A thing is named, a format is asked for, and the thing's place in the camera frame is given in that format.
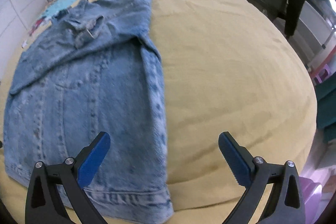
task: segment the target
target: denim fabric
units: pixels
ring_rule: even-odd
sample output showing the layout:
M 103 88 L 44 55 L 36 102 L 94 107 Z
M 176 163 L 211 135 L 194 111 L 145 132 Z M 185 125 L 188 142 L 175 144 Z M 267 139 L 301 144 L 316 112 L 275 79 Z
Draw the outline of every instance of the denim fabric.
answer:
M 150 18 L 151 0 L 81 0 L 53 18 L 22 54 L 7 99 L 9 176 L 28 186 L 35 162 L 59 164 L 105 131 L 111 148 L 84 188 L 95 207 L 136 223 L 172 215 L 164 81 Z M 70 206 L 63 189 L 61 196 Z

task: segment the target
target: denim jacket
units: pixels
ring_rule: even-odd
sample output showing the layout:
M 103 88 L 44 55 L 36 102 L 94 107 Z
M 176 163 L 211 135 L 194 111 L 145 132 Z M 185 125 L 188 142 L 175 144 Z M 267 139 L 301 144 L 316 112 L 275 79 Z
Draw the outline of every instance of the denim jacket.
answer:
M 165 222 L 167 137 L 151 0 L 81 0 L 62 10 L 17 65 L 5 108 L 9 176 L 28 186 L 37 161 L 75 157 L 100 131 L 111 147 L 84 190 L 105 216 Z M 70 207 L 64 190 L 61 196 Z

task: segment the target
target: bed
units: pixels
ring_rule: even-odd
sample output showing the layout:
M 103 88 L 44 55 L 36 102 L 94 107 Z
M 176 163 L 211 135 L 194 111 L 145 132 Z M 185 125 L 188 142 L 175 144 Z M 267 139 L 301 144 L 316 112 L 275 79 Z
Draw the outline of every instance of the bed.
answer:
M 27 45 L 16 49 L 0 86 L 1 117 L 22 51 L 50 25 L 52 15 L 78 2 L 53 0 L 32 27 Z M 169 224 L 222 223 L 241 197 L 244 188 L 218 149 L 223 131 L 254 156 L 278 164 L 293 160 L 302 169 L 316 130 L 313 84 L 297 54 L 261 12 L 246 0 L 152 0 L 150 36 L 162 55 L 165 78 L 167 183 L 175 210 Z M 3 150 L 0 182 L 1 199 L 23 224 L 26 188 L 6 175 Z

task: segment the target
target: screw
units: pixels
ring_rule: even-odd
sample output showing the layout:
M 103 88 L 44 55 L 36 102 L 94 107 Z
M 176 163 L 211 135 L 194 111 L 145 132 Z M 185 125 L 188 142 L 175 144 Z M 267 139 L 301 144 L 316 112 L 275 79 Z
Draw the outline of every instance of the screw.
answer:
M 295 166 L 295 164 L 291 160 L 289 160 L 287 162 L 287 164 L 288 164 L 289 167 L 294 167 Z
M 42 167 L 42 162 L 41 161 L 39 161 L 39 162 L 37 162 L 36 164 L 35 164 L 35 167 L 36 168 L 41 168 Z
M 258 163 L 258 164 L 262 164 L 262 163 L 264 163 L 264 159 L 263 159 L 262 157 L 255 157 L 255 161 L 256 161 L 256 163 Z
M 73 159 L 73 158 L 67 158 L 67 159 L 65 160 L 65 164 L 73 164 L 73 162 L 74 162 L 74 159 Z

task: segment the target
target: yellow fabric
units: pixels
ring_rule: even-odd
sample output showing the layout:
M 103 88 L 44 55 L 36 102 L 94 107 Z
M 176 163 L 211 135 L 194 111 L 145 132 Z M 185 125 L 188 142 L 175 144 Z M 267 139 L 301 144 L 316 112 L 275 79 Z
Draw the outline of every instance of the yellow fabric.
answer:
M 152 0 L 150 36 L 166 87 L 168 185 L 176 211 L 169 224 L 222 223 L 242 195 L 218 148 L 223 131 L 254 156 L 293 160 L 302 169 L 315 133 L 314 88 L 262 13 L 246 0 Z M 21 51 L 0 86 L 1 116 Z M 23 224 L 26 189 L 5 174 L 0 151 L 0 197 Z

